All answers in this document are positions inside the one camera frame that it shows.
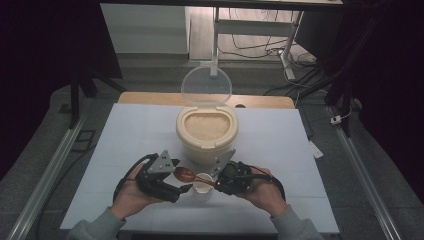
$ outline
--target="white tabletop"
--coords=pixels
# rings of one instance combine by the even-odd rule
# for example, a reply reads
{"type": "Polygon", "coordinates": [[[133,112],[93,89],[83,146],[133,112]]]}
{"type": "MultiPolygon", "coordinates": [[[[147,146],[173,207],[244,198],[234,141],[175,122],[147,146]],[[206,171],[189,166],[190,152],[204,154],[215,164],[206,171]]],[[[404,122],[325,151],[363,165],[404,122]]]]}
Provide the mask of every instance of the white tabletop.
{"type": "MultiPolygon", "coordinates": [[[[171,158],[190,165],[175,132],[182,107],[115,104],[80,186],[62,223],[94,220],[112,204],[116,184],[141,157],[168,150],[171,158]]],[[[300,218],[310,218],[322,233],[339,232],[295,109],[235,109],[239,133],[232,144],[233,161],[271,169],[284,185],[287,202],[300,218]]],[[[181,185],[170,175],[168,183],[181,185]]],[[[269,214],[235,196],[214,191],[207,202],[191,191],[175,203],[148,206],[127,218],[123,230],[154,233],[275,233],[269,214]]]]}

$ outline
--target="sleeve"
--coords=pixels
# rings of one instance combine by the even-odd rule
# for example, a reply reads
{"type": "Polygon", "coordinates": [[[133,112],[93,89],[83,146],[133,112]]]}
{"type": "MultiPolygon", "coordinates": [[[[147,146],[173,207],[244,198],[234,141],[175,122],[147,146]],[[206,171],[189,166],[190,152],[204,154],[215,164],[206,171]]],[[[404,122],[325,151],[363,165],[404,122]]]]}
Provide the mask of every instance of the sleeve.
{"type": "Polygon", "coordinates": [[[278,240],[310,239],[323,240],[310,219],[300,220],[289,205],[284,214],[271,218],[278,231],[278,240]]]}
{"type": "Polygon", "coordinates": [[[115,240],[116,235],[125,225],[126,221],[121,221],[113,215],[109,208],[93,222],[81,220],[68,233],[67,240],[115,240]]]}

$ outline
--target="white cup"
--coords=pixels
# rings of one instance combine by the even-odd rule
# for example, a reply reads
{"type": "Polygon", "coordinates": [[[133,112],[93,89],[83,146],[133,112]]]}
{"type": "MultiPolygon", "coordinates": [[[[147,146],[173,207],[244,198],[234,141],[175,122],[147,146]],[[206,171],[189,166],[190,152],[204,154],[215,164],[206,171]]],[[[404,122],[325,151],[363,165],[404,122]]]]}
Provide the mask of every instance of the white cup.
{"type": "MultiPolygon", "coordinates": [[[[213,182],[213,178],[206,173],[199,173],[197,174],[197,176],[199,178],[203,178],[205,180],[209,180],[213,182]]],[[[205,202],[207,200],[209,200],[212,197],[212,193],[213,193],[213,186],[203,183],[203,182],[199,182],[199,181],[195,181],[193,182],[193,198],[197,201],[200,202],[205,202]]]]}

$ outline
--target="clear plastic lid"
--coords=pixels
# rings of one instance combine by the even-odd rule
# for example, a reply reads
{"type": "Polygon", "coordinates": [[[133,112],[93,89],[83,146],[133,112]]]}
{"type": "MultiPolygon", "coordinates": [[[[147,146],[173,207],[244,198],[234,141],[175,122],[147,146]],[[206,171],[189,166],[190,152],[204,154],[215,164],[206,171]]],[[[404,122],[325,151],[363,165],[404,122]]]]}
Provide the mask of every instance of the clear plastic lid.
{"type": "Polygon", "coordinates": [[[211,67],[197,67],[191,70],[181,84],[181,94],[190,105],[223,105],[230,99],[232,85],[230,78],[218,68],[217,75],[211,76],[211,67]]]}

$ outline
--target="human hand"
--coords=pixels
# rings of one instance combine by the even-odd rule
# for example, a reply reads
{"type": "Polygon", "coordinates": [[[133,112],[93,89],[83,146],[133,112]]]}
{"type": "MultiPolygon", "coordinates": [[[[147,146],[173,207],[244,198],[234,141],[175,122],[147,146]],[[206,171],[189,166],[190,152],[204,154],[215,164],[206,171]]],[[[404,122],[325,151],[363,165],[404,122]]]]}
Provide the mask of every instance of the human hand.
{"type": "MultiPolygon", "coordinates": [[[[264,174],[264,172],[271,175],[267,168],[252,168],[253,174],[264,174]]],[[[278,187],[263,179],[254,179],[249,190],[237,194],[237,197],[244,198],[254,206],[267,211],[273,218],[282,215],[288,208],[278,187]]]]}
{"type": "Polygon", "coordinates": [[[143,164],[138,165],[127,177],[127,180],[123,185],[112,206],[109,208],[113,215],[117,218],[124,220],[126,217],[132,216],[146,206],[162,202],[154,197],[147,196],[142,193],[137,186],[137,183],[132,180],[135,179],[137,173],[140,171],[143,164]]]}

